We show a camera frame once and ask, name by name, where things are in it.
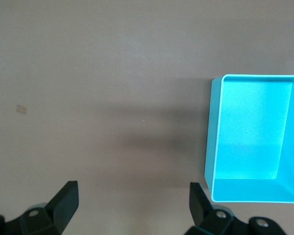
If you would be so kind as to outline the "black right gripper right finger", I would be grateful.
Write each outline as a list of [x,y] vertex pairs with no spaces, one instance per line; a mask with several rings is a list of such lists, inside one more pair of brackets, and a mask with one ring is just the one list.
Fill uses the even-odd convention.
[[284,235],[274,220],[252,217],[247,223],[239,220],[228,207],[211,204],[200,183],[190,183],[189,209],[194,225],[187,235]]

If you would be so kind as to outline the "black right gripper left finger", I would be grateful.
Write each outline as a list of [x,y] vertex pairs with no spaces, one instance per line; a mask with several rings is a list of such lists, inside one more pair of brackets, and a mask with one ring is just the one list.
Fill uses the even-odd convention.
[[0,215],[0,235],[61,235],[78,206],[78,182],[68,181],[47,203],[33,205],[10,221]]

